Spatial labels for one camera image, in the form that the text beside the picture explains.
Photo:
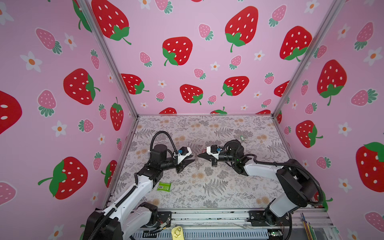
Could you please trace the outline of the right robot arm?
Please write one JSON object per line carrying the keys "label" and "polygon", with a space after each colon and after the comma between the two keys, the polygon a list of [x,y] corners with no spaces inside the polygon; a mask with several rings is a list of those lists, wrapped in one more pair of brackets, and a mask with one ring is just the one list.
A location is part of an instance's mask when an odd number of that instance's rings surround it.
{"label": "right robot arm", "polygon": [[245,153],[238,140],[231,140],[222,147],[208,146],[198,157],[208,160],[213,167],[219,162],[227,163],[239,175],[278,181],[283,193],[256,217],[268,226],[276,226],[286,217],[291,220],[290,215],[300,208],[323,205],[324,193],[319,181],[297,160],[289,159],[283,163],[258,161],[255,154]]}

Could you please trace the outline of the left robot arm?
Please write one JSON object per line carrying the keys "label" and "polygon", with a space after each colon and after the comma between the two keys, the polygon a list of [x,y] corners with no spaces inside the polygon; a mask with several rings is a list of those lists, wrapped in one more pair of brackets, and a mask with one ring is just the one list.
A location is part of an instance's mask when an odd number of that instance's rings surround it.
{"label": "left robot arm", "polygon": [[169,227],[171,218],[161,219],[157,206],[140,200],[160,182],[166,170],[181,173],[194,162],[191,148],[168,149],[166,145],[150,143],[147,163],[134,174],[135,181],[114,203],[104,210],[94,211],[87,219],[84,240],[132,240],[134,233],[149,227],[156,235]]}

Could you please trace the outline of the green packet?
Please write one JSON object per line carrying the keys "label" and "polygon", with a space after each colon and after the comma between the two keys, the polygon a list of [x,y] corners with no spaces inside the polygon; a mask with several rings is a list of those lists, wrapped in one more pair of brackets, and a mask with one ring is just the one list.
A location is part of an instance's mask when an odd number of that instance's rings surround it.
{"label": "green packet", "polygon": [[158,191],[164,191],[164,192],[170,192],[171,187],[172,187],[171,183],[159,182],[157,190]]}

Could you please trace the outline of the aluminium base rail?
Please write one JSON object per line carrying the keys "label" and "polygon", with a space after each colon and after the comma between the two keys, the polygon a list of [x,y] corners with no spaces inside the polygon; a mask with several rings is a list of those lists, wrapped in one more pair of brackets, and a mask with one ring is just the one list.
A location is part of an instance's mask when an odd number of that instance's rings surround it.
{"label": "aluminium base rail", "polygon": [[171,230],[183,228],[185,240],[308,240],[301,213],[313,228],[317,240],[339,240],[338,230],[323,209],[294,211],[276,226],[257,221],[263,209],[160,209],[169,213],[169,227],[156,235],[149,228],[134,233],[133,240],[172,240]]}

